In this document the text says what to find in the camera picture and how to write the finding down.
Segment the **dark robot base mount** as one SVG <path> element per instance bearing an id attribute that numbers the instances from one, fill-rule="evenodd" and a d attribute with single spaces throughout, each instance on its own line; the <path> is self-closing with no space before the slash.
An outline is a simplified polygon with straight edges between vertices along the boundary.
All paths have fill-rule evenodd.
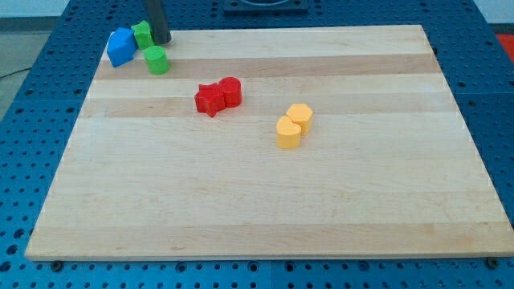
<path id="1" fill-rule="evenodd" d="M 222 0 L 225 14 L 307 12 L 309 0 Z"/>

